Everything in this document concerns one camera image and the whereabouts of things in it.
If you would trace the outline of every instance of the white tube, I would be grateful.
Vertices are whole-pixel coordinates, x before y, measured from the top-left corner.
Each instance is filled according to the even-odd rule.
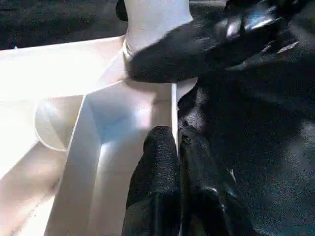
[[[125,0],[128,14],[126,46],[130,54],[192,21],[189,0]]]

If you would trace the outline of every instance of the white compartment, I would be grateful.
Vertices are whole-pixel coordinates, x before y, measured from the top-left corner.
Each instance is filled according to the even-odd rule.
[[[123,80],[86,95],[45,235],[121,235],[129,180],[143,142],[157,125],[172,127],[176,139],[176,114],[172,84]]]

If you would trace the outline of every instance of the dark surface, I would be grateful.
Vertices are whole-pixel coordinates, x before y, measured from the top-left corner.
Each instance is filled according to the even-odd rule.
[[[179,103],[214,157],[233,170],[256,231],[314,235],[315,120],[242,93],[232,82],[199,78]]]
[[[0,49],[123,35],[117,0],[1,0]]]

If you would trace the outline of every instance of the gloved hand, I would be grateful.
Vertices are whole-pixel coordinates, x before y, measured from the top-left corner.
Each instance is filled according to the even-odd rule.
[[[123,236],[177,236],[180,172],[169,127],[151,130],[130,181]]]
[[[129,76],[141,82],[170,83],[238,65],[277,40],[305,5],[305,0],[295,2],[264,0],[237,12],[226,10],[216,19],[195,18],[138,52],[128,64]]]
[[[182,235],[257,235],[233,175],[194,128],[181,132],[181,170],[171,129],[149,132],[130,181],[122,235],[177,236],[181,224]],[[201,224],[192,226],[192,216]]]

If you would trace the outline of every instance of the white cylinder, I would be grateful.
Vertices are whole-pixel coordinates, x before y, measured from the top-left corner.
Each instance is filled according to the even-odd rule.
[[[130,54],[192,21],[189,0],[125,0],[128,14],[126,46]]]

